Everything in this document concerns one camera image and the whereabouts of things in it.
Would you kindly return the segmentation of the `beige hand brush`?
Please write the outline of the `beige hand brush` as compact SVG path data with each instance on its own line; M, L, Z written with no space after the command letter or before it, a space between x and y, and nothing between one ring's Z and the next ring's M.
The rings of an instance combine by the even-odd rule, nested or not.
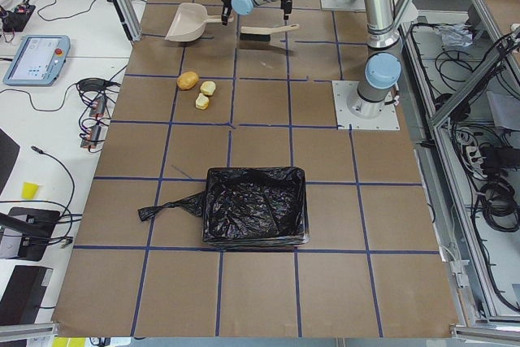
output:
M300 24L290 24L275 28L242 26L240 28L240 40L269 42L274 34L287 33L299 28Z

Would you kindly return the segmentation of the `beige plastic dustpan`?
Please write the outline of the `beige plastic dustpan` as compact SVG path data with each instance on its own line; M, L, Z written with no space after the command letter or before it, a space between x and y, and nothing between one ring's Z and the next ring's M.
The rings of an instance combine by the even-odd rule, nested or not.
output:
M198 3L182 2L171 26L164 37L166 41L189 42L197 40L207 24L222 23L220 15L208 15L206 8Z

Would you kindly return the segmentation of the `black bag lined bin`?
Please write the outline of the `black bag lined bin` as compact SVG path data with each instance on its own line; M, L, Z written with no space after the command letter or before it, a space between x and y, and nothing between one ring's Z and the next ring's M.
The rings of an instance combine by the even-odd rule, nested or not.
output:
M201 218L202 241L222 249L304 245L310 240L306 174L299 167L214 167L200 192L138 210L141 221L179 207Z

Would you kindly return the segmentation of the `yellow bread piece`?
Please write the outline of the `yellow bread piece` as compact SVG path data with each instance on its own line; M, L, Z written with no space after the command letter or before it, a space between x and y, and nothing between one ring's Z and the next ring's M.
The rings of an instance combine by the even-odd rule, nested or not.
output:
M207 97L204 93L199 93L197 99L195 101L195 107L198 110L206 110L210 105L210 98Z
M211 97L216 90L216 83L212 80L204 81L200 86L200 93L204 96Z

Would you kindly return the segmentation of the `brown potato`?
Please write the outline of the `brown potato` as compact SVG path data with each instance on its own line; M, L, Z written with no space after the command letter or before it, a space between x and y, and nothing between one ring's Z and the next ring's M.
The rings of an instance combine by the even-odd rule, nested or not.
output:
M196 72L188 71L180 74L176 80L176 85L180 90L190 90L199 81L199 75Z

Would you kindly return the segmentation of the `near teach pendant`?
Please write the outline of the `near teach pendant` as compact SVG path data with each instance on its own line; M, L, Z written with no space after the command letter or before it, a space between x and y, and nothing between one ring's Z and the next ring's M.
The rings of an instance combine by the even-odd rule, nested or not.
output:
M24 37L3 83L9 86L51 86L58 78L70 48L68 36Z

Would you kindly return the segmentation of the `yellow paper cup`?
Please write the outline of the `yellow paper cup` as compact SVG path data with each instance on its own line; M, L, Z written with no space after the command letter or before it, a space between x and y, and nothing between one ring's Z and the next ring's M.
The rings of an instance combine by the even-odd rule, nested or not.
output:
M33 182L23 182L21 197L24 200L33 200L38 195L41 186L39 184L35 184Z

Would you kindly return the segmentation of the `black box on desk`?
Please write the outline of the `black box on desk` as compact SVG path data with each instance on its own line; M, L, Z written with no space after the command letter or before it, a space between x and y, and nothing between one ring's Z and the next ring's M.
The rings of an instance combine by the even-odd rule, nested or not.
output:
M13 207L1 213L1 259L41 261L59 220L57 210Z

